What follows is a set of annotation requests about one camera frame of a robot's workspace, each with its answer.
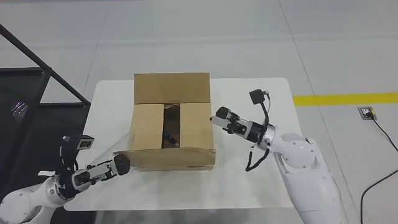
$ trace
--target gray floor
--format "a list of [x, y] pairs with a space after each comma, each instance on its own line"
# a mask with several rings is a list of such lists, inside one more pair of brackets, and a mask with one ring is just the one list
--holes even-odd
[[[284, 77], [294, 95], [398, 91], [398, 0], [0, 0], [0, 23], [91, 100], [101, 80], [145, 72]], [[0, 67], [33, 65], [0, 39]], [[75, 101], [52, 82], [43, 101]], [[398, 142], [396, 104], [373, 105]], [[398, 155], [355, 105], [296, 107], [321, 145], [349, 223]], [[397, 177], [365, 223], [396, 223]], [[99, 213], [97, 223], [301, 223], [294, 209]]]

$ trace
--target cardboard box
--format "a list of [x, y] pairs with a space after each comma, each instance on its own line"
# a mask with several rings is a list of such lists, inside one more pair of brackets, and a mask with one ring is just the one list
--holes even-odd
[[[210, 170], [216, 161], [208, 73], [134, 75], [131, 142], [123, 151], [141, 171]], [[179, 147], [164, 138], [169, 133]]]

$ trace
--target yellow floor line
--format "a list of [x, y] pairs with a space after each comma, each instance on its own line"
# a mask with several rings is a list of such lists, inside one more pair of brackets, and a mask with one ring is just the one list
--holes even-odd
[[296, 95], [295, 106], [363, 105], [398, 103], [398, 93], [353, 93], [348, 95]]

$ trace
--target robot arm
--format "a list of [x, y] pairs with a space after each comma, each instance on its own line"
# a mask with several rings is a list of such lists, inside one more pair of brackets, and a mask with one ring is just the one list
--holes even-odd
[[130, 160], [120, 154], [113, 160], [102, 162], [96, 166], [88, 165], [86, 169], [74, 171], [70, 166], [73, 167], [77, 156], [77, 152], [74, 150], [76, 146], [72, 146], [73, 149], [69, 148], [70, 145], [62, 147], [64, 152], [61, 148], [61, 157], [65, 169], [61, 173], [49, 177], [42, 184], [16, 190], [6, 195], [0, 204], [0, 224], [3, 222], [7, 224], [49, 224], [55, 209], [71, 201], [76, 194], [99, 181], [127, 174], [130, 170]]
[[277, 128], [268, 123], [263, 93], [261, 90], [250, 93], [253, 103], [262, 106], [266, 116], [263, 124], [241, 119], [225, 107], [211, 117], [211, 122], [252, 142], [252, 149], [264, 151], [264, 156], [252, 167], [250, 152], [246, 171], [274, 155], [289, 197], [305, 224], [346, 224], [340, 193], [319, 147], [314, 140], [296, 134], [281, 136]]

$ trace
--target table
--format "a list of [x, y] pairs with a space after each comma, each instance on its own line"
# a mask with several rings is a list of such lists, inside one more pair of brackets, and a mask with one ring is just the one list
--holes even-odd
[[[259, 105], [252, 104], [249, 96], [250, 91], [260, 88], [268, 90], [271, 96], [270, 123], [281, 134], [301, 135], [286, 79], [211, 79], [210, 85], [213, 114], [220, 106], [226, 106], [243, 119], [261, 123], [264, 113]], [[95, 137], [95, 142], [90, 150], [80, 151], [80, 167], [111, 159], [111, 151], [121, 148], [114, 144], [122, 143], [118, 140], [129, 132], [133, 106], [134, 81], [97, 84], [84, 130], [84, 134]], [[64, 207], [69, 211], [293, 207], [273, 157], [246, 172], [251, 143], [217, 127], [213, 128], [213, 137], [217, 152], [213, 170], [132, 170], [122, 177], [97, 183]], [[257, 150], [253, 158], [260, 156], [262, 152]]]

